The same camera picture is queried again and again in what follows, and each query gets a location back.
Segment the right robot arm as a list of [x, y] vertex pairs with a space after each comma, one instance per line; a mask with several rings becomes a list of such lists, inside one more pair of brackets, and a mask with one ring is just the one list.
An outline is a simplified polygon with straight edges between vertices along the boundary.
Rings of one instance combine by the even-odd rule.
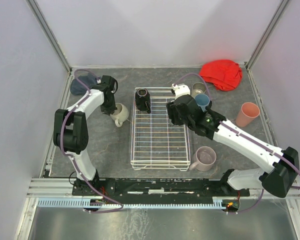
[[223, 179], [231, 188], [264, 189], [275, 197], [285, 198], [293, 187], [299, 170], [299, 156], [294, 148], [281, 149], [259, 140], [212, 110], [210, 104], [202, 110], [188, 94], [168, 102], [166, 109], [173, 125], [185, 125], [198, 136], [224, 144], [258, 166], [228, 170]]

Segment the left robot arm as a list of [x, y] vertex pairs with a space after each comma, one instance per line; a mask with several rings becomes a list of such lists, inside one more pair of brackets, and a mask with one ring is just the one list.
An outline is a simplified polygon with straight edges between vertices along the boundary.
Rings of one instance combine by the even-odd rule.
[[115, 112], [115, 93], [118, 89], [118, 81], [109, 75], [97, 77], [92, 73], [92, 83], [85, 83], [80, 77], [75, 77], [74, 83], [79, 84], [84, 95], [74, 105], [67, 109], [58, 109], [54, 114], [53, 143], [62, 154], [69, 158], [75, 172], [76, 180], [73, 184], [76, 188], [91, 188], [95, 193], [100, 189], [98, 171], [93, 166], [87, 146], [89, 132], [87, 119], [97, 109], [105, 115]]

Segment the cream ceramic mug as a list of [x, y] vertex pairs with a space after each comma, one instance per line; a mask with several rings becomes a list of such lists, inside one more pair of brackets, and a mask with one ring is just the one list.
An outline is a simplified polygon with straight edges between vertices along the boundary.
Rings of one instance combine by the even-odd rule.
[[116, 127], [120, 128], [123, 123], [128, 119], [129, 117], [129, 111], [127, 107], [121, 103], [116, 103], [116, 110], [113, 114], [110, 115], [111, 119], [114, 121]]

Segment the black mug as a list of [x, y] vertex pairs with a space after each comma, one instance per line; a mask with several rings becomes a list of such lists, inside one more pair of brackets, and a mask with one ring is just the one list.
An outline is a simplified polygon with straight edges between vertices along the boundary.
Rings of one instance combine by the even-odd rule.
[[136, 91], [135, 105], [139, 111], [151, 113], [151, 98], [146, 88], [140, 88]]

